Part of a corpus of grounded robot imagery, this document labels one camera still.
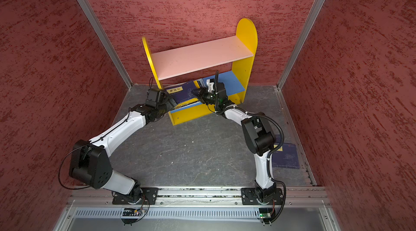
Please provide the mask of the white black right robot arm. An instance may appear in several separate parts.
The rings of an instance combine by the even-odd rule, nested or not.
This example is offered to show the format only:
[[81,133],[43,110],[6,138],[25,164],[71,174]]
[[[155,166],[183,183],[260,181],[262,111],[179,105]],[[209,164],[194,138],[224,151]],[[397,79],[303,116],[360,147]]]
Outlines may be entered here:
[[271,202],[278,192],[271,159],[272,154],[283,146],[282,128],[262,112],[248,112],[238,107],[228,98],[221,82],[210,82],[209,87],[193,90],[192,93],[202,104],[212,105],[212,112],[242,127],[246,145],[255,158],[255,196],[263,205]]

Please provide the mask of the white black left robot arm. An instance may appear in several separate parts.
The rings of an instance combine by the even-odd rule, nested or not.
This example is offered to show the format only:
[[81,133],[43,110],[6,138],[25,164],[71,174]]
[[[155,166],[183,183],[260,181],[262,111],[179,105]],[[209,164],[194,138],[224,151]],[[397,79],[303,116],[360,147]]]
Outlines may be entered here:
[[149,123],[161,119],[177,106],[166,90],[151,88],[147,99],[128,110],[119,122],[88,141],[79,140],[68,155],[71,157],[69,176],[94,189],[106,189],[135,205],[146,196],[138,180],[115,171],[110,157],[132,134]]

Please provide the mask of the yellow pink blue bookshelf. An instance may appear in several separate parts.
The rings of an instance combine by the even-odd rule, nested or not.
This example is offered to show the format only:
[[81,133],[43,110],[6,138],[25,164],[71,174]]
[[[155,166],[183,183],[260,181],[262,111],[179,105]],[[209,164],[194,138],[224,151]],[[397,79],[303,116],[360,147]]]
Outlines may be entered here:
[[226,94],[235,104],[245,101],[247,87],[258,46],[255,24],[248,18],[239,21],[236,34],[227,38],[152,53],[146,38],[142,38],[153,77],[159,88],[162,81],[231,64],[231,70],[219,74]]

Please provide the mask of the dark blue book yellow label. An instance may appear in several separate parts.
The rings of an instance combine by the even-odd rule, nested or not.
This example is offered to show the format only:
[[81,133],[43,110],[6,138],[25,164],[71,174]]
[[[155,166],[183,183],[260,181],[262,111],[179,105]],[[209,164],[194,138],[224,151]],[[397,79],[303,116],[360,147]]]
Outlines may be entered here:
[[169,86],[166,89],[166,91],[177,104],[182,104],[196,98],[196,96],[193,93],[193,90],[196,89],[199,89],[199,83],[194,80],[182,84]]

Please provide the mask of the yellow book with cartoon figure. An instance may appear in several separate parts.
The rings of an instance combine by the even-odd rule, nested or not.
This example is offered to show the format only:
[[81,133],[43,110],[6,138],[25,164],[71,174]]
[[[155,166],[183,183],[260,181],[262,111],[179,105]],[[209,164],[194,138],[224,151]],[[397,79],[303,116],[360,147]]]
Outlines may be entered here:
[[174,108],[174,109],[179,109],[179,108],[182,108],[182,107],[184,107],[184,106],[187,106],[187,105],[189,105],[189,104],[193,104],[193,103],[196,103],[198,101],[198,99],[197,99],[197,97],[196,98],[194,98],[193,100],[189,100],[188,102],[186,102],[186,103],[182,103],[182,104],[177,104],[177,106]]

